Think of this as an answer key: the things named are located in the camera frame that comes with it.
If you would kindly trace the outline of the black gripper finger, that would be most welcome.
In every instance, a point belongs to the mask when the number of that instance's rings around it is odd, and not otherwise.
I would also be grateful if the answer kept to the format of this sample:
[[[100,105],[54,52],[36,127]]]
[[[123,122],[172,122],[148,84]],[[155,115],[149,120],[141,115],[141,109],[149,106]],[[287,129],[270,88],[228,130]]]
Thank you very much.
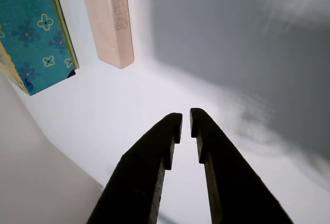
[[[201,108],[190,110],[191,136],[204,165],[212,223],[292,223],[238,149]]]
[[[170,113],[118,162],[88,223],[156,223],[164,174],[171,170],[183,116]]]

